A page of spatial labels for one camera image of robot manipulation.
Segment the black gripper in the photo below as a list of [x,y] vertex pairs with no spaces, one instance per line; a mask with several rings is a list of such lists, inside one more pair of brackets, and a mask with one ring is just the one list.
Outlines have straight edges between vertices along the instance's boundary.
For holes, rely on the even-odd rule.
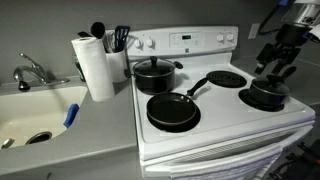
[[278,75],[285,65],[291,64],[306,43],[309,29],[305,26],[284,24],[275,38],[275,43],[267,43],[257,57],[255,73],[260,75],[266,65],[277,60],[272,73]]

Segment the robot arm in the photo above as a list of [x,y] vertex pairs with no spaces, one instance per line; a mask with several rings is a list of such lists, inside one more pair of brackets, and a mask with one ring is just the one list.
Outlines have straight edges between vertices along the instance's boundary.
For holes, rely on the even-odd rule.
[[264,31],[263,28],[273,15],[287,6],[289,0],[280,0],[266,16],[258,28],[259,35],[277,33],[275,43],[267,43],[256,60],[255,73],[261,74],[266,66],[277,60],[272,73],[277,75],[285,66],[290,65],[301,51],[301,47],[308,41],[319,39],[320,0],[295,0],[281,21],[283,25],[278,29]]

